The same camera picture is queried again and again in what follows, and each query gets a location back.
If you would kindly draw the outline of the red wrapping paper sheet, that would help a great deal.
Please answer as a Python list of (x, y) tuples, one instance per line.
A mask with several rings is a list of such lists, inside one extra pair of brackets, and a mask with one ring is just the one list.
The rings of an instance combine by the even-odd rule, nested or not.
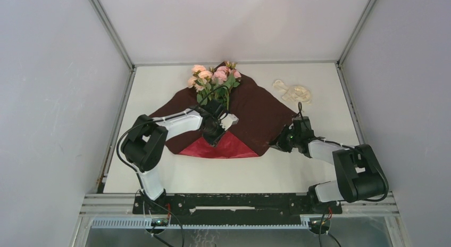
[(295, 112), (277, 100), (254, 79), (239, 74), (240, 85), (230, 94), (229, 110), (239, 119), (210, 146), (200, 131), (189, 131), (166, 142), (173, 154), (209, 159), (254, 158), (262, 156), (269, 143), (290, 125)]

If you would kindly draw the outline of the cream ribbon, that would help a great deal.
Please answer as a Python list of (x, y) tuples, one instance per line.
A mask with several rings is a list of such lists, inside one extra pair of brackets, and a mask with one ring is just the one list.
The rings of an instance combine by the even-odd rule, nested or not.
[(272, 86), (276, 90), (283, 92), (281, 98), (284, 101), (301, 102), (307, 104), (311, 104), (312, 102), (311, 91), (302, 85), (288, 86), (282, 80), (277, 79), (273, 82)]

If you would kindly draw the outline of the pink flower stem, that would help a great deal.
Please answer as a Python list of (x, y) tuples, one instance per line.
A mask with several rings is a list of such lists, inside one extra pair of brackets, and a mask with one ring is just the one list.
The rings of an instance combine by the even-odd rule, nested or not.
[(191, 76), (200, 77), (208, 79), (212, 85), (212, 90), (218, 85), (218, 80), (216, 79), (215, 72), (213, 68), (207, 69), (203, 65), (194, 65), (191, 69)]
[(195, 98), (200, 105), (207, 104), (212, 90), (212, 85), (208, 79), (192, 76), (188, 79), (188, 88), (196, 92)]
[(241, 73), (238, 70), (233, 69), (228, 75), (227, 81), (224, 83), (226, 85), (226, 93), (224, 95), (224, 100), (227, 109), (229, 109), (230, 106), (230, 93), (233, 88), (236, 88), (240, 85), (241, 79), (242, 79)]
[(215, 76), (218, 80), (218, 85), (214, 87), (214, 97), (215, 98), (224, 98), (224, 95), (226, 93), (226, 85), (224, 84), (227, 79), (228, 75), (230, 74), (231, 70), (236, 69), (236, 62), (225, 62), (225, 65), (219, 66), (217, 69), (215, 69)]

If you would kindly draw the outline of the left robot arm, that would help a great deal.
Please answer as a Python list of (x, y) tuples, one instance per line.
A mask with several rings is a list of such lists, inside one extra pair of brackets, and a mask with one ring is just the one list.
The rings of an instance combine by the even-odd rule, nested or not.
[(164, 117), (140, 115), (133, 126), (123, 133), (115, 146), (119, 160), (131, 168), (146, 199), (146, 207), (160, 213), (166, 207), (165, 189), (156, 166), (166, 142), (191, 131), (201, 131), (208, 145), (216, 147), (225, 133), (239, 119), (217, 100), (194, 105)]

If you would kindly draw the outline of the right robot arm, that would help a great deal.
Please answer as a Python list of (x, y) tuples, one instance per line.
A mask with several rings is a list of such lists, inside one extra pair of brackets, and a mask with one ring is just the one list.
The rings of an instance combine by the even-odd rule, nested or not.
[(269, 146), (288, 153), (298, 149), (307, 158), (333, 165), (336, 180), (308, 189), (307, 205), (312, 212), (322, 212), (329, 202), (380, 202), (388, 196), (388, 180), (370, 145), (349, 146), (316, 136), (308, 117), (293, 118)]

